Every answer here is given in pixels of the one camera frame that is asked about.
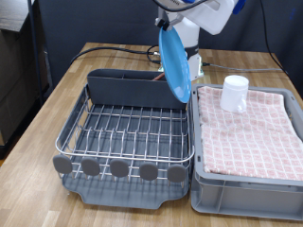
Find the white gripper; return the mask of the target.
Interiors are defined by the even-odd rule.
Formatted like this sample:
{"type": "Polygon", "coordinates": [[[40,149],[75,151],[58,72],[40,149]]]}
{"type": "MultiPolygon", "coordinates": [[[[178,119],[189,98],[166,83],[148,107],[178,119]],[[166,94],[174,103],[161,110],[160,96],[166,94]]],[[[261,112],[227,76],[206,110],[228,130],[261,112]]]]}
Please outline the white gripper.
{"type": "MultiPolygon", "coordinates": [[[[219,34],[229,20],[239,0],[206,0],[202,4],[181,12],[178,15],[187,18],[211,35],[219,34]]],[[[170,22],[156,18],[155,25],[164,26],[165,31],[172,30],[170,22]]]]}

